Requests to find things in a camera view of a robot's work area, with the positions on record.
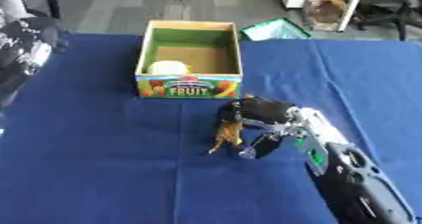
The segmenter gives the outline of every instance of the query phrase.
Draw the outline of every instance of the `cardboard box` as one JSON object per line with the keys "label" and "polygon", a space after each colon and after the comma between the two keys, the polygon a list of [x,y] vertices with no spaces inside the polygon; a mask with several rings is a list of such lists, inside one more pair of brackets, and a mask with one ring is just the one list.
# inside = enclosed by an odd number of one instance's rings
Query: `cardboard box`
{"label": "cardboard box", "polygon": [[[151,64],[163,60],[183,62],[191,73],[147,73]],[[136,70],[140,96],[238,98],[242,76],[234,24],[150,21]]]}

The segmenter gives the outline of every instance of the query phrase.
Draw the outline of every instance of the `brown toy figure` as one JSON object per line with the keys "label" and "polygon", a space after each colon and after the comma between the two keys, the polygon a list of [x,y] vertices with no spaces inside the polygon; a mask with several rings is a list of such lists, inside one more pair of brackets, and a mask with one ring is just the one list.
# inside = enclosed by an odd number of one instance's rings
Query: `brown toy figure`
{"label": "brown toy figure", "polygon": [[[250,94],[245,94],[245,98],[253,98]],[[240,131],[243,129],[242,122],[222,122],[217,129],[216,144],[208,151],[211,154],[218,150],[224,142],[229,142],[234,146],[241,144]]]}

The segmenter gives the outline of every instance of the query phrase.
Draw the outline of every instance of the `blue tablecloth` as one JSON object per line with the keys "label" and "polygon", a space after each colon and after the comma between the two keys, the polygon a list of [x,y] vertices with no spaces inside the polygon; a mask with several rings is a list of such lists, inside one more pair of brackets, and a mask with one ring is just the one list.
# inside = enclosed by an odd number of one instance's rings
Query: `blue tablecloth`
{"label": "blue tablecloth", "polygon": [[[0,142],[0,223],[334,223],[293,144],[212,144],[218,100],[134,97],[135,36],[75,35],[23,87]],[[422,47],[242,42],[243,91],[322,110],[422,212]]]}

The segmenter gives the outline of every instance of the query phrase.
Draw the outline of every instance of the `table leg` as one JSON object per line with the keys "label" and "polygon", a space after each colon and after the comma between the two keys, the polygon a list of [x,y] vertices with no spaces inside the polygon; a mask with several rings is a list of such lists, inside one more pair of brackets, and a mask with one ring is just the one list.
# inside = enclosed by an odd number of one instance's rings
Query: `table leg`
{"label": "table leg", "polygon": [[346,30],[346,27],[348,26],[351,16],[353,15],[354,10],[358,6],[360,0],[350,0],[348,9],[345,11],[345,13],[342,16],[340,25],[338,26],[337,31],[342,32]]}

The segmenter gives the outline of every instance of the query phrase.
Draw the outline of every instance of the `person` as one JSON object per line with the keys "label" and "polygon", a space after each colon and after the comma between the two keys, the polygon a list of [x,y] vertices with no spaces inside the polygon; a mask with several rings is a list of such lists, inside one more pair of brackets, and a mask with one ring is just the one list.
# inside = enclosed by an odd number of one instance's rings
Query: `person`
{"label": "person", "polygon": [[28,13],[23,0],[0,0],[0,129],[2,109],[27,76],[67,46],[61,32],[57,19]]}
{"label": "person", "polygon": [[23,0],[0,0],[0,27],[28,17],[33,15],[26,11]]}

